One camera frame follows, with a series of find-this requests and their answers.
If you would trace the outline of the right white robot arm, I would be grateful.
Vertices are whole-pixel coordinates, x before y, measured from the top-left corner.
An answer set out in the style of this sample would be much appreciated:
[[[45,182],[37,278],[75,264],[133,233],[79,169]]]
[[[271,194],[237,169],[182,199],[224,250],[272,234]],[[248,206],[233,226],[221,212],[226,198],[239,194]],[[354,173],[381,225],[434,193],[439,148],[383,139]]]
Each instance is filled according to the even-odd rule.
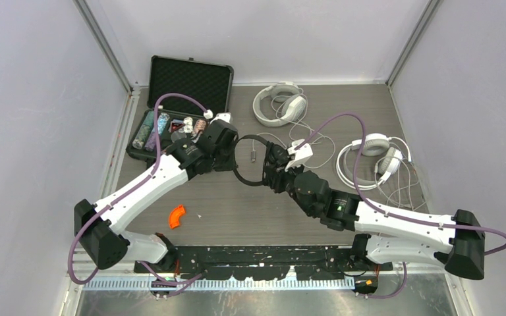
[[[356,269],[408,261],[442,266],[461,278],[484,279],[486,237],[473,212],[429,215],[363,201],[356,194],[334,190],[328,181],[291,161],[284,148],[271,144],[264,158],[264,186],[287,193],[324,226],[355,232],[349,258]]]

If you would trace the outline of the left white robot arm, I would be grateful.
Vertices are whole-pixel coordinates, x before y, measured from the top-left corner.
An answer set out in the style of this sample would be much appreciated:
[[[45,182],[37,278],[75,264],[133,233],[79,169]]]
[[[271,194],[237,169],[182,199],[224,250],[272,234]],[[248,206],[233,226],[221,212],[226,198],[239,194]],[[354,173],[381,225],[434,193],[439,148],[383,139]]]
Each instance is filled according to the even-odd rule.
[[[214,119],[193,142],[179,139],[148,170],[117,192],[95,203],[87,199],[74,207],[74,232],[99,270],[120,261],[146,261],[159,272],[169,272],[176,262],[166,238],[129,232],[127,226],[153,202],[195,176],[230,169],[237,129]]]

